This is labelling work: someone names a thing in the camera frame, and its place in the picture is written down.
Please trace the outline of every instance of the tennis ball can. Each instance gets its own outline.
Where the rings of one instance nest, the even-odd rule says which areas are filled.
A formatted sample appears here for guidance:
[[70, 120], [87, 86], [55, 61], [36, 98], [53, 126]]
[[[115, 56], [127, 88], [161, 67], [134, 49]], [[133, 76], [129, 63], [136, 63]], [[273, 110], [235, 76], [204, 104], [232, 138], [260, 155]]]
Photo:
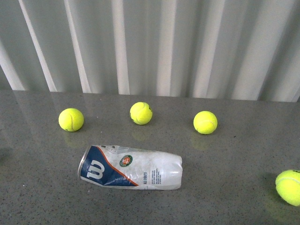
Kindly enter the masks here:
[[78, 177], [106, 188], [174, 190], [181, 187], [178, 155], [118, 145], [92, 145], [85, 151]]

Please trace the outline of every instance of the tennis ball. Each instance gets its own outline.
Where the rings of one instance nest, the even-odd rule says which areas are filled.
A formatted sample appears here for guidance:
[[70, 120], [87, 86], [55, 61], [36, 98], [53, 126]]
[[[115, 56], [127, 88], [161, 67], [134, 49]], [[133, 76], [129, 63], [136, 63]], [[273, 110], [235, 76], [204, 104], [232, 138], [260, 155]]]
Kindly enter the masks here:
[[145, 102], [137, 102], [130, 109], [130, 118], [138, 125], [149, 123], [152, 118], [152, 109]]
[[286, 170], [279, 174], [275, 181], [276, 190], [287, 203], [300, 205], [300, 171]]
[[65, 109], [60, 113], [58, 123], [66, 131], [74, 132], [83, 126], [84, 117], [78, 109]]
[[203, 135], [209, 135], [217, 128], [218, 120], [216, 116], [209, 111], [199, 112], [194, 118], [194, 127], [196, 131]]

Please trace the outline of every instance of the roland garros logo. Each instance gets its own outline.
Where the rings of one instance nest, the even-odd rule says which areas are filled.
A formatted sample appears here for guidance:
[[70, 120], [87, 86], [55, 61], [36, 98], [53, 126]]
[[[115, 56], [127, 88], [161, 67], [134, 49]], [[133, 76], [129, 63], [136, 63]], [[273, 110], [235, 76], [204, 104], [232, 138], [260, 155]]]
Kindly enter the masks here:
[[131, 163], [132, 163], [132, 156], [125, 155], [120, 161], [120, 166], [125, 167], [125, 166], [130, 165]]

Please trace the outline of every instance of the speckled stone surface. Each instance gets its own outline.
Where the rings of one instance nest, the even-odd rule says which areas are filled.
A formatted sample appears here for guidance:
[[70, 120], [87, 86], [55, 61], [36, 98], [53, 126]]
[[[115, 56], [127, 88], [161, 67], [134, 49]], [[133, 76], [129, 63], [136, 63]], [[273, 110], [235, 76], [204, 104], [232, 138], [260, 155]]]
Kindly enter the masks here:
[[[145, 101], [153, 118], [129, 118]], [[276, 193], [276, 175], [300, 169], [300, 103], [0, 91], [0, 224], [299, 224], [300, 207]], [[82, 129], [58, 125], [69, 107]], [[218, 118], [211, 135], [193, 118]], [[173, 191], [108, 189], [78, 179], [91, 144], [160, 150], [183, 159]]]

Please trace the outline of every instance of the corrugated metal wall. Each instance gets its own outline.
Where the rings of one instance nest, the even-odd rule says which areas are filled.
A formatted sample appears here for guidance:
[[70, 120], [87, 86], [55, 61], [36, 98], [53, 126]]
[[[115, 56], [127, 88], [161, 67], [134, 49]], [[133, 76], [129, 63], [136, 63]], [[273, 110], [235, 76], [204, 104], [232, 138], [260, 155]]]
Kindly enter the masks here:
[[297, 101], [299, 0], [2, 0], [0, 89]]

